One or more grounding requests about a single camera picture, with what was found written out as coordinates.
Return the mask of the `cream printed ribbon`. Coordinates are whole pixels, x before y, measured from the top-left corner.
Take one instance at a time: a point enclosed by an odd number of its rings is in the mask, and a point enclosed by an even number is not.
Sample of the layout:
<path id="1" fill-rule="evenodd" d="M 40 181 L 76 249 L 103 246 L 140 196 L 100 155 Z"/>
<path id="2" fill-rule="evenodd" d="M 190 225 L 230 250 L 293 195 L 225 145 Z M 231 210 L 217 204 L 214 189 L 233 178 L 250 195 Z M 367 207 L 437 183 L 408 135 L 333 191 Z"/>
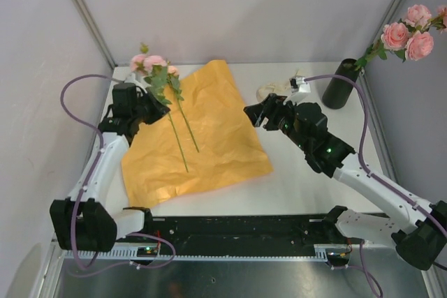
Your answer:
<path id="1" fill-rule="evenodd" d="M 256 100 L 261 103 L 269 94 L 290 96 L 293 93 L 290 81 L 291 79 L 288 78 L 283 82 L 268 82 L 267 84 L 261 85 L 256 91 Z"/>

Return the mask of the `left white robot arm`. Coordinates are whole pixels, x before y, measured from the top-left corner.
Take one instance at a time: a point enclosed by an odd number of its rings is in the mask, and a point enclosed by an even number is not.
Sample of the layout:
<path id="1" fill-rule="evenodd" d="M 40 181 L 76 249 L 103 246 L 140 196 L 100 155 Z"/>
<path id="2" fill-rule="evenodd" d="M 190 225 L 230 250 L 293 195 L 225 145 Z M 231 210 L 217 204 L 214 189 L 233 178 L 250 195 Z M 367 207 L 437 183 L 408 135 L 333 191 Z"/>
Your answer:
<path id="1" fill-rule="evenodd" d="M 78 182 L 67 197 L 50 205 L 62 249 L 109 252 L 118 239 L 129 234 L 141 242 L 153 237 L 154 224 L 146 220 L 147 209 L 123 207 L 111 212 L 105 201 L 140 125 L 154 124 L 169 111 L 136 80 L 117 81 L 112 87 L 112 102 L 99 125 L 93 126 L 94 148 Z"/>

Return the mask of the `pink rose flower stem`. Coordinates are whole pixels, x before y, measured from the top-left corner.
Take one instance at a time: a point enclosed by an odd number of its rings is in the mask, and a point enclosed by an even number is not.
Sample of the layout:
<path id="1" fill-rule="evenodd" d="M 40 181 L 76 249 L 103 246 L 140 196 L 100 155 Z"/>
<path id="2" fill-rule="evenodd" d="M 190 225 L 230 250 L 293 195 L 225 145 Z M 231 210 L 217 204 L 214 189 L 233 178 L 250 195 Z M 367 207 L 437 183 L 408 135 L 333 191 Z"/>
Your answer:
<path id="1" fill-rule="evenodd" d="M 402 61 L 418 61 L 425 58 L 434 48 L 431 29 L 440 33 L 446 31 L 446 6 L 439 6 L 436 15 L 422 4 L 409 7 L 403 18 L 383 26 L 377 40 L 355 62 L 355 69 L 364 69 L 375 57 L 386 60 L 389 54 Z"/>

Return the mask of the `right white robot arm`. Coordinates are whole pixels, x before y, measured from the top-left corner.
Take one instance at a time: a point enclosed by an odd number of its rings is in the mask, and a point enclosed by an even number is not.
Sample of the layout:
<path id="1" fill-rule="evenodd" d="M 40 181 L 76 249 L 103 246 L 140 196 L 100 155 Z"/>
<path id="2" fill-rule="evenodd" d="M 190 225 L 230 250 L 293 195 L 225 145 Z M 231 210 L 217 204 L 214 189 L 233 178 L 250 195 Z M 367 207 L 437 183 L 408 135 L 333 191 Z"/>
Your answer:
<path id="1" fill-rule="evenodd" d="M 352 188 L 385 215 L 362 214 L 336 206 L 325 217 L 323 237 L 330 243 L 357 238 L 394 248 L 416 269 L 427 271 L 446 245 L 446 203 L 432 204 L 373 171 L 349 144 L 328 131 L 327 117 L 317 103 L 298 105 L 270 94 L 246 106 L 252 126 L 281 131 L 305 155 L 316 173 Z"/>

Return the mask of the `orange flower bouquet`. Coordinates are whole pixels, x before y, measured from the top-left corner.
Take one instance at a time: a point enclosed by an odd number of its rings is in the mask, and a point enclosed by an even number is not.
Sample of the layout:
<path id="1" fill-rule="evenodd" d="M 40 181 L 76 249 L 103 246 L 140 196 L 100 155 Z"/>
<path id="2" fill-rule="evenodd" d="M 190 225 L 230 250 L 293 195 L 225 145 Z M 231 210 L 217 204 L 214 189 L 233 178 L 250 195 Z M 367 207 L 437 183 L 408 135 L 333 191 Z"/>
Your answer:
<path id="1" fill-rule="evenodd" d="M 181 103 L 141 124 L 122 159 L 129 204 L 154 207 L 273 171 L 228 64 L 213 60 L 180 82 Z"/>

